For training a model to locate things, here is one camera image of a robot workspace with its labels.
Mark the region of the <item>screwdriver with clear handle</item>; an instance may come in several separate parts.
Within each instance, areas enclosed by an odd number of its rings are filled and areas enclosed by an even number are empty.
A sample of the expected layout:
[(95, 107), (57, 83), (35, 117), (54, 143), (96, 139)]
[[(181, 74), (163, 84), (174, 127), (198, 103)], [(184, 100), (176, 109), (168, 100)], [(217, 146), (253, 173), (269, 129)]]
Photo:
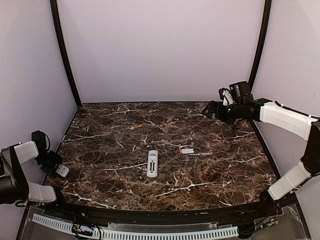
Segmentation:
[(212, 156), (212, 152), (188, 153), (190, 156)]

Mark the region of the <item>white battery cover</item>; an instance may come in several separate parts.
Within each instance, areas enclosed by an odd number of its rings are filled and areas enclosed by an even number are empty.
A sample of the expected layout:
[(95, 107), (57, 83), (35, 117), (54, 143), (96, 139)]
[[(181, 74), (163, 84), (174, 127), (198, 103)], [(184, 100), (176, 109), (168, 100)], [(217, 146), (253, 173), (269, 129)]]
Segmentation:
[(180, 153), (181, 154), (194, 154), (195, 151), (193, 148), (182, 148)]

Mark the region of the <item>white remote control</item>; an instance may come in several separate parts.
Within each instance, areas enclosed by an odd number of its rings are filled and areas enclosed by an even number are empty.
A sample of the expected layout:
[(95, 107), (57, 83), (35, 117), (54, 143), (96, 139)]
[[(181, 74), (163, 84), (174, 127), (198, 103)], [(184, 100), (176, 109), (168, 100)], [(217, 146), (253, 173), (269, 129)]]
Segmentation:
[(55, 172), (60, 175), (61, 177), (65, 178), (68, 173), (70, 172), (70, 169), (63, 164), (59, 164)]
[(150, 150), (148, 152), (148, 159), (147, 159), (147, 172), (146, 176), (148, 178), (156, 178), (158, 176), (158, 157), (159, 152), (157, 150)]

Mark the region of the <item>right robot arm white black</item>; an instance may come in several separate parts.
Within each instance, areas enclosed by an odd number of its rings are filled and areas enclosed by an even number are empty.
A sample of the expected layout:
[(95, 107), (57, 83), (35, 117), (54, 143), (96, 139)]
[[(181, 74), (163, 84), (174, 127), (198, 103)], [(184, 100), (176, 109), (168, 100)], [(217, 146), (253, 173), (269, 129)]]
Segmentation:
[(270, 148), (281, 178), (261, 195), (255, 213), (266, 217), (280, 200), (320, 174), (320, 119), (266, 98), (255, 99), (246, 81), (221, 88), (220, 99), (202, 110), (231, 127), (237, 120), (255, 121)]

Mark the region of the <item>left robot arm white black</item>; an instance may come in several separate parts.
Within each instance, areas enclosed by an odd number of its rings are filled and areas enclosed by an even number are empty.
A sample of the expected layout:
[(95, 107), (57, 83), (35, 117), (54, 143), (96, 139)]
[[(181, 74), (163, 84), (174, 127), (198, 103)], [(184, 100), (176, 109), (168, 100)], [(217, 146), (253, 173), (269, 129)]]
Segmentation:
[(66, 177), (69, 168), (62, 164), (62, 157), (50, 150), (48, 135), (40, 130), (31, 133), (31, 140), (3, 148), (0, 151), (0, 203), (23, 207), (27, 202), (51, 205), (60, 218), (67, 218), (70, 206), (57, 186), (42, 185), (27, 180), (22, 165), (35, 160), (48, 176)]

